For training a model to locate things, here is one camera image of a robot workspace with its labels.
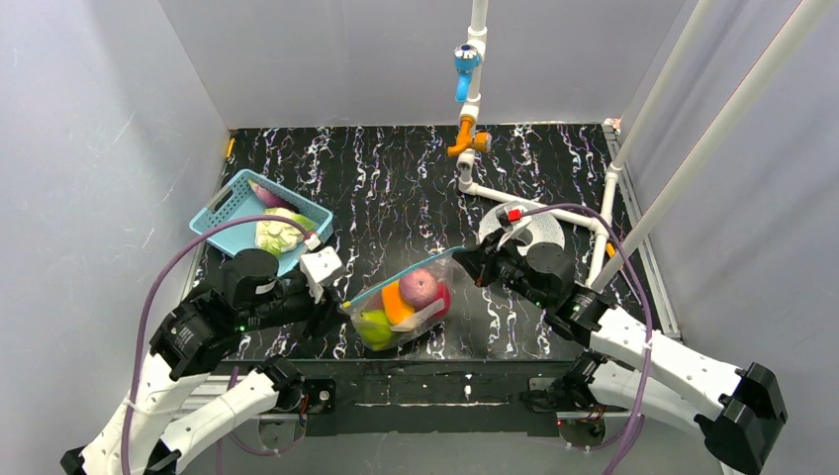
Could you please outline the red apple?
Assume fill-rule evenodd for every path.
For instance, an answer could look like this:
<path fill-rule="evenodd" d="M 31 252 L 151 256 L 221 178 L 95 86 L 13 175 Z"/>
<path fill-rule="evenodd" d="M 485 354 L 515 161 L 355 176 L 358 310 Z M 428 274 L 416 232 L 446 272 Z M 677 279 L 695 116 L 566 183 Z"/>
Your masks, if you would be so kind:
<path fill-rule="evenodd" d="M 447 315 L 451 307 L 451 295 L 449 288 L 445 283 L 437 283 L 434 298 L 426 307 L 432 311 L 430 319 L 433 322 L 438 322 Z"/>

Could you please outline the green pear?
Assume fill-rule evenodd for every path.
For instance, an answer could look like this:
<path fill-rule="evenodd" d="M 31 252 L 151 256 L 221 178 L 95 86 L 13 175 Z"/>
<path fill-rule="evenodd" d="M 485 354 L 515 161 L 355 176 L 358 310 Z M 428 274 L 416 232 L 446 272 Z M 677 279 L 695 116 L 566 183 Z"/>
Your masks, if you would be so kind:
<path fill-rule="evenodd" d="M 394 338 L 395 333 L 383 310 L 362 312 L 354 325 L 364 343 L 376 351 L 386 349 Z"/>

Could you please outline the pink peach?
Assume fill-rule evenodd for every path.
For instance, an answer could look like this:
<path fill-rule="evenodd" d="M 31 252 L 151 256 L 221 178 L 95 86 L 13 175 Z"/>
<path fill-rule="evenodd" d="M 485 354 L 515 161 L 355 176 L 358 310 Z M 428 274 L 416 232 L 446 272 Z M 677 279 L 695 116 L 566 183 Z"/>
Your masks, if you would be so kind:
<path fill-rule="evenodd" d="M 438 282 L 435 276 L 424 268 L 414 270 L 399 279 L 400 296 L 417 311 L 435 300 L 437 289 Z"/>

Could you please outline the clear zip top bag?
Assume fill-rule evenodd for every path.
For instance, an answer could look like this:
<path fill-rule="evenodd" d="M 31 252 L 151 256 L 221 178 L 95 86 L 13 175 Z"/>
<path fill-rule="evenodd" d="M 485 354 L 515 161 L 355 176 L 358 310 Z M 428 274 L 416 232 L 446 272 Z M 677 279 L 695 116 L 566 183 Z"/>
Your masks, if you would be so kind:
<path fill-rule="evenodd" d="M 454 254 L 463 246 L 415 263 L 342 304 L 363 344 L 385 351 L 409 343 L 453 315 Z"/>

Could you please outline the yellow orange mango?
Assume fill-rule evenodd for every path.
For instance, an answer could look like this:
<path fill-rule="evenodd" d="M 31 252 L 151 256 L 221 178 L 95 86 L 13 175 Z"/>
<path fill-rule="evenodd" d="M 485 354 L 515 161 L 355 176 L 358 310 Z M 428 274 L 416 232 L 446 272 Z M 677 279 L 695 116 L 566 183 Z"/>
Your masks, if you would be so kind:
<path fill-rule="evenodd" d="M 398 280 L 382 288 L 381 299 L 385 317 L 391 326 L 401 324 L 416 312 L 415 308 L 402 296 Z"/>

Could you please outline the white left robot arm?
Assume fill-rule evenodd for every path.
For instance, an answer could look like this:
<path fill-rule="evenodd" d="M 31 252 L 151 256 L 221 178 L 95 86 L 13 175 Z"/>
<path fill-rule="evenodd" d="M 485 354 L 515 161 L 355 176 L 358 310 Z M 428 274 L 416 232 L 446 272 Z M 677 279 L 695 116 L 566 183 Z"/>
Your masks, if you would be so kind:
<path fill-rule="evenodd" d="M 344 265 L 331 246 L 302 255 L 285 274 L 269 252 L 237 253 L 161 322 L 127 398 L 93 441 L 61 457 L 67 474 L 180 474 L 248 419 L 278 410 L 305 415 L 315 394 L 289 360 L 271 356 L 234 386 L 180 417 L 193 392 L 231 356 L 242 336 L 303 322 L 318 334 L 337 316 L 331 282 Z"/>

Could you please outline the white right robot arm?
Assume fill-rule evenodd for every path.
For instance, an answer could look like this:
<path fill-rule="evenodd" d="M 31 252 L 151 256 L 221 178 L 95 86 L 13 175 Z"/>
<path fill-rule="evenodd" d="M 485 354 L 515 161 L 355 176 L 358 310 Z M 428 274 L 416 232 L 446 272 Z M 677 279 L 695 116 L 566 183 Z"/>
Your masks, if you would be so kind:
<path fill-rule="evenodd" d="M 580 403 L 624 407 L 685 431 L 742 474 L 759 474 L 788 421 L 776 374 L 715 360 L 654 332 L 574 280 L 572 258 L 555 243 L 521 253 L 494 233 L 457 248 L 453 259 L 478 287 L 505 285 L 544 312 L 561 337 L 593 352 L 567 374 Z"/>

